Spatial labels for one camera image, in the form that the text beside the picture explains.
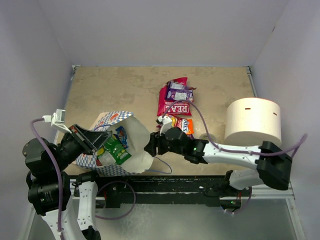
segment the white cylinder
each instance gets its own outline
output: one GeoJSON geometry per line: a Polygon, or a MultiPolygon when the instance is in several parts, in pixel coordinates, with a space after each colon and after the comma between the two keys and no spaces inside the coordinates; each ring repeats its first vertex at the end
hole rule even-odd
{"type": "Polygon", "coordinates": [[[226,110],[224,142],[255,146],[263,141],[281,145],[280,107],[273,101],[249,97],[234,101],[226,110]]]}

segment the floor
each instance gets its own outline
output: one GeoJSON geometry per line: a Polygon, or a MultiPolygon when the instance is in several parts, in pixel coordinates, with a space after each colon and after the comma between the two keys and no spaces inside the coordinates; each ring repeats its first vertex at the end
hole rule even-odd
{"type": "MultiPolygon", "coordinates": [[[[130,111],[150,132],[155,132],[160,88],[167,81],[187,76],[198,106],[211,134],[218,143],[224,142],[226,110],[242,98],[253,97],[245,67],[83,67],[72,80],[66,103],[66,125],[77,123],[90,128],[102,112],[130,111]]],[[[203,123],[191,107],[194,137],[205,132],[203,123]]],[[[224,175],[240,167],[228,164],[192,164],[180,155],[166,153],[161,158],[173,168],[173,175],[224,175]]],[[[166,171],[167,167],[154,160],[152,169],[166,171]]],[[[71,164],[68,174],[84,170],[71,164]]],[[[144,175],[159,173],[145,172],[144,175]]]]}

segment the gray wall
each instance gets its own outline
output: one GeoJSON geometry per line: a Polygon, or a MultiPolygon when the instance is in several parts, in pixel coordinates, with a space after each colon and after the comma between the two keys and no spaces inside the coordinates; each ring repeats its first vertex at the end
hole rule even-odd
{"type": "Polygon", "coordinates": [[[72,64],[248,66],[288,0],[39,0],[72,64]]]}
{"type": "Polygon", "coordinates": [[[291,0],[259,58],[253,80],[259,97],[281,106],[283,147],[309,137],[293,159],[291,181],[308,239],[319,239],[320,1],[291,0]]]}
{"type": "MultiPolygon", "coordinates": [[[[36,0],[0,1],[0,233],[17,239],[28,206],[22,147],[29,122],[64,106],[71,63],[36,0]]],[[[53,140],[49,125],[40,134],[53,140]]]]}

